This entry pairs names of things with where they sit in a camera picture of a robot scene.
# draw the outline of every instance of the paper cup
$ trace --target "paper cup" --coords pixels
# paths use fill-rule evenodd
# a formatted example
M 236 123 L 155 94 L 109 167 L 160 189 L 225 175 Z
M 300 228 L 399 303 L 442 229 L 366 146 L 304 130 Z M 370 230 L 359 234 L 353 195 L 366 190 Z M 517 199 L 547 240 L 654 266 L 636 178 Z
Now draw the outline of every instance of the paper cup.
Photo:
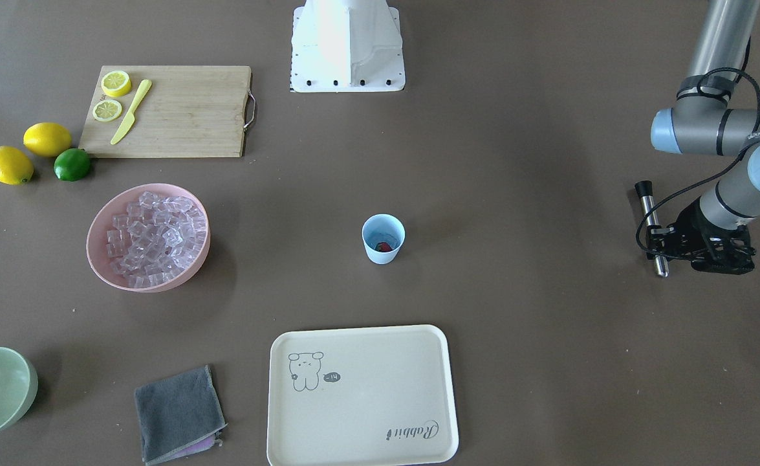
M 405 240 L 406 228 L 394 216 L 377 214 L 371 216 L 362 225 L 362 244 L 365 245 L 368 259 L 371 259 L 373 263 L 392 262 Z M 388 244 L 391 250 L 387 252 L 377 250 L 377 245 L 380 243 Z

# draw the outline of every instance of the bear drawing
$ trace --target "bear drawing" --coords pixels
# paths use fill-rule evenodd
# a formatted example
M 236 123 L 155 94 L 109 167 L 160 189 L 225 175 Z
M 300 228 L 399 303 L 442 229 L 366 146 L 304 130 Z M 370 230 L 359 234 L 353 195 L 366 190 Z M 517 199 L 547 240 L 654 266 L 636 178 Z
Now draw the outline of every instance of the bear drawing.
M 288 354 L 290 378 L 294 380 L 294 390 L 313 390 L 320 385 L 321 351 L 292 352 Z

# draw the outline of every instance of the pink bowl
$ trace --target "pink bowl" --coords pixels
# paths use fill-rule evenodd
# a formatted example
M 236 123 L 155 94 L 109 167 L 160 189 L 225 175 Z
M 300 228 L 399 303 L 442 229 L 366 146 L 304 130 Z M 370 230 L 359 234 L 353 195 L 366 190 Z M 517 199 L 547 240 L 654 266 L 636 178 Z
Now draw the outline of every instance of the pink bowl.
M 190 280 L 194 274 L 202 267 L 202 263 L 206 257 L 208 257 L 208 250 L 210 249 L 210 220 L 206 221 L 208 224 L 208 237 L 204 240 L 202 250 L 199 251 L 199 255 L 196 260 L 188 267 L 184 269 L 177 277 L 168 282 L 156 286 L 150 286 L 147 288 L 129 288 L 126 283 L 126 278 L 116 274 L 113 268 L 110 267 L 111 259 L 107 256 L 107 231 L 113 229 L 113 215 L 117 215 L 126 212 L 126 205 L 137 201 L 139 195 L 144 191 L 154 192 L 155 194 L 167 197 L 168 195 L 184 195 L 193 200 L 196 207 L 199 207 L 204 216 L 208 216 L 208 212 L 204 209 L 202 203 L 195 195 L 186 189 L 179 188 L 172 184 L 164 183 L 150 183 L 135 188 L 128 189 L 122 192 L 113 200 L 109 201 L 98 215 L 95 216 L 95 220 L 92 221 L 92 225 L 89 227 L 89 233 L 87 233 L 87 260 L 92 267 L 92 271 L 95 275 L 98 275 L 101 280 L 104 280 L 108 284 L 116 287 L 117 289 L 125 289 L 126 291 L 134 291 L 138 293 L 157 293 L 159 291 L 166 291 L 168 289 L 175 288 L 182 283 Z

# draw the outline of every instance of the wooden cutting board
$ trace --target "wooden cutting board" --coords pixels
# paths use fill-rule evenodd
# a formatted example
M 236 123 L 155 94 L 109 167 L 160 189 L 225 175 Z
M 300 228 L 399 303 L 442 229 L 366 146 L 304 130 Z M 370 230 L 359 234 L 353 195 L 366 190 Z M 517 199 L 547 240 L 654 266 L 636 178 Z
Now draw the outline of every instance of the wooden cutting board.
M 110 71 L 129 74 L 132 90 L 107 97 L 101 79 Z M 135 123 L 115 145 L 118 129 L 141 80 L 152 80 L 135 110 Z M 244 107 L 250 89 L 250 66 L 102 66 L 92 92 L 78 147 L 93 157 L 241 157 Z M 102 123 L 92 109 L 104 98 L 118 100 L 122 116 Z

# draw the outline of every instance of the black cable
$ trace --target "black cable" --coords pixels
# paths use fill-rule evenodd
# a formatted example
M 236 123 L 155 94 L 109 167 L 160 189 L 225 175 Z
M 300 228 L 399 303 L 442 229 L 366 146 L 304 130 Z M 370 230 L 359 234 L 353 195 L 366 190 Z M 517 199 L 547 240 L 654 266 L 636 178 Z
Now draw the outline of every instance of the black cable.
M 747 74 L 746 72 L 744 72 L 743 70 L 739 70 L 738 68 L 731 68 L 730 66 L 723 66 L 722 68 L 716 68 L 715 70 L 708 71 L 707 73 L 703 74 L 699 78 L 699 82 L 696 83 L 696 92 L 698 92 L 700 95 L 703 95 L 705 97 L 715 98 L 716 94 L 708 94 L 702 91 L 702 82 L 703 80 L 708 79 L 708 77 L 711 76 L 711 74 L 722 73 L 725 71 L 738 74 L 738 76 L 744 77 L 744 79 L 746 79 L 747 82 L 750 82 L 753 85 L 753 89 L 756 93 L 756 120 L 753 125 L 753 130 L 751 130 L 750 132 L 755 133 L 756 130 L 759 129 L 759 125 L 760 125 L 760 89 L 759 89 L 759 84 L 756 82 L 755 79 L 753 79 L 752 76 L 750 76 L 750 74 Z M 672 254 L 666 254 L 663 251 L 651 250 L 650 248 L 646 247 L 641 242 L 641 230 L 644 229 L 644 225 L 646 224 L 647 219 L 649 218 L 649 216 L 653 215 L 653 212 L 655 212 L 655 210 L 657 210 L 661 206 L 664 206 L 664 204 L 666 204 L 672 198 L 678 197 L 678 195 L 685 194 L 685 192 L 688 192 L 692 189 L 696 189 L 705 183 L 710 183 L 711 181 L 717 178 L 723 177 L 726 173 L 731 171 L 731 169 L 734 168 L 735 165 L 737 165 L 737 163 L 741 162 L 741 160 L 744 158 L 744 154 L 746 154 L 750 148 L 752 148 L 754 145 L 758 144 L 759 142 L 760 142 L 760 139 L 754 139 L 752 141 L 747 142 L 747 144 L 744 145 L 743 148 L 741 148 L 741 150 L 739 151 L 739 154 L 733 160 L 733 162 L 731 162 L 730 165 L 728 165 L 728 167 L 725 167 L 723 171 L 720 171 L 719 173 L 711 177 L 707 177 L 701 180 L 700 182 L 693 183 L 692 185 L 687 186 L 687 188 L 683 188 L 683 189 L 678 190 L 677 192 L 673 192 L 673 194 L 668 195 L 667 197 L 663 198 L 659 203 L 653 206 L 652 209 L 648 210 L 648 212 L 646 212 L 644 217 L 641 219 L 641 222 L 639 223 L 638 228 L 636 229 L 636 244 L 638 245 L 638 247 L 641 248 L 641 250 L 652 254 L 653 256 L 661 256 L 667 259 L 676 259 L 676 260 L 691 260 L 691 261 L 695 260 L 696 257 L 673 256 Z
M 747 61 L 750 58 L 750 39 L 747 38 L 747 45 L 744 46 L 744 59 L 743 59 L 743 65 L 741 66 L 741 70 L 744 71 L 747 68 Z M 734 85 L 737 85 L 741 80 L 741 74 L 737 76 L 737 79 L 733 81 Z

